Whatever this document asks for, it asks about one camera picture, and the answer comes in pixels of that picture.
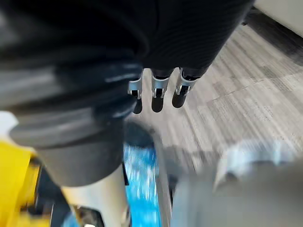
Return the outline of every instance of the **black fingertip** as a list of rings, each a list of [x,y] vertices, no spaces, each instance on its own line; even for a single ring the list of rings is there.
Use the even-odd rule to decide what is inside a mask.
[[[163,109],[163,100],[164,98],[160,97],[152,98],[151,108],[154,112],[158,113]]]
[[[172,105],[175,108],[180,108],[185,103],[186,96],[183,95],[177,95],[176,92],[174,93],[174,96],[172,97]]]
[[[137,104],[136,107],[134,108],[133,113],[134,114],[139,114],[142,111],[142,99],[137,99]]]

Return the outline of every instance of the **gray floor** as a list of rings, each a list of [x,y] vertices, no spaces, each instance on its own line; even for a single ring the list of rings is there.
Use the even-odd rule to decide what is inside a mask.
[[[169,82],[161,113],[151,109],[150,71],[144,71],[143,112],[172,159],[199,170],[242,139],[282,139],[303,151],[303,38],[253,12],[239,26],[207,73],[175,109]]]

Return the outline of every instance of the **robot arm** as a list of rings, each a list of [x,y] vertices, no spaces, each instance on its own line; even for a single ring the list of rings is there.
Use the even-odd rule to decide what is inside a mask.
[[[140,106],[142,88],[129,81],[140,81],[143,68],[153,69],[158,112],[170,76],[159,72],[182,67],[173,100],[180,107],[252,3],[2,2],[0,109],[19,121],[10,136],[35,148],[75,209],[99,212],[106,227],[130,225],[123,119]],[[186,68],[202,71],[185,74]]]

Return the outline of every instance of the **blue object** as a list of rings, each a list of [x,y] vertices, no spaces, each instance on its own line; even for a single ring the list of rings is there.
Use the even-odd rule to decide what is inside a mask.
[[[155,148],[124,145],[125,170],[129,185],[126,196],[132,214],[132,227],[161,227],[156,176],[159,174]],[[71,214],[62,227],[78,227]]]

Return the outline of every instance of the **yellow object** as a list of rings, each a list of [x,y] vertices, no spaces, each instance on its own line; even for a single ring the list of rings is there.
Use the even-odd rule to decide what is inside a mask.
[[[0,141],[0,227],[49,227],[50,217],[32,219],[21,207],[34,204],[39,168],[29,149]]]

